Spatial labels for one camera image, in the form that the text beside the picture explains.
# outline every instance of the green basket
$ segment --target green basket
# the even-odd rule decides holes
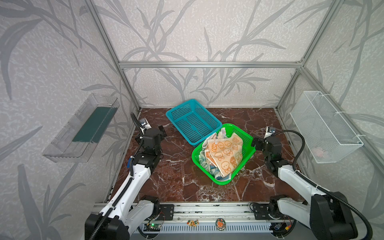
[[[202,146],[203,143],[199,144],[195,148],[195,150],[193,150],[193,152],[192,152],[192,161],[194,162],[194,164],[196,164],[196,166],[198,166],[201,169],[201,171],[203,171],[217,185],[226,185],[226,184],[230,183],[232,181],[232,179],[236,176],[236,174],[240,171],[240,169],[242,167],[244,167],[244,165],[248,162],[248,160],[256,152],[255,147],[251,147],[251,143],[252,143],[252,140],[253,140],[253,137],[251,137],[251,135],[249,135],[248,133],[244,132],[243,130],[241,130],[237,126],[235,126],[233,124],[230,124],[230,123],[223,124],[223,127],[225,127],[225,131],[227,133],[227,137],[232,136],[232,133],[235,132],[239,137],[241,137],[241,139],[243,139],[243,150],[242,150],[243,160],[240,162],[239,166],[237,166],[237,168],[232,172],[231,179],[229,179],[227,181],[223,181],[223,182],[218,181],[209,172],[207,172],[207,170],[205,170],[200,165],[200,163],[199,163],[199,154],[200,154],[200,152],[202,150],[201,146]]]

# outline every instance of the orange towel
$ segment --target orange towel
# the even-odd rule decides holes
[[[243,159],[243,140],[236,133],[229,138],[209,139],[208,149],[222,177],[233,172]]]

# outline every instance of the wire basket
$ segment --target wire basket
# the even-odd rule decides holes
[[[338,162],[362,140],[320,91],[304,91],[291,111],[317,163]]]

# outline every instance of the wall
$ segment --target wall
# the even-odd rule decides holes
[[[94,2],[120,61],[299,61],[331,0]],[[293,73],[245,71],[136,68],[126,76],[142,106],[195,98],[209,107],[265,107],[277,105]]]
[[[134,107],[83,1],[0,2],[0,239],[79,239]],[[90,93],[120,108],[87,163],[41,154]]]
[[[384,59],[384,1],[345,1],[308,61],[306,68],[352,117],[383,153],[382,68]],[[279,109],[287,129],[297,129],[289,113],[303,91],[314,90],[301,76]],[[297,136],[290,135],[301,146]],[[368,156],[358,149],[341,161],[317,164],[309,149],[300,166],[318,184],[341,191],[369,219],[374,239],[384,235],[384,178]],[[365,227],[357,217],[360,236]]]

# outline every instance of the teal plastic basket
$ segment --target teal plastic basket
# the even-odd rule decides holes
[[[217,132],[223,124],[195,99],[188,100],[166,113],[189,144],[196,147]]]

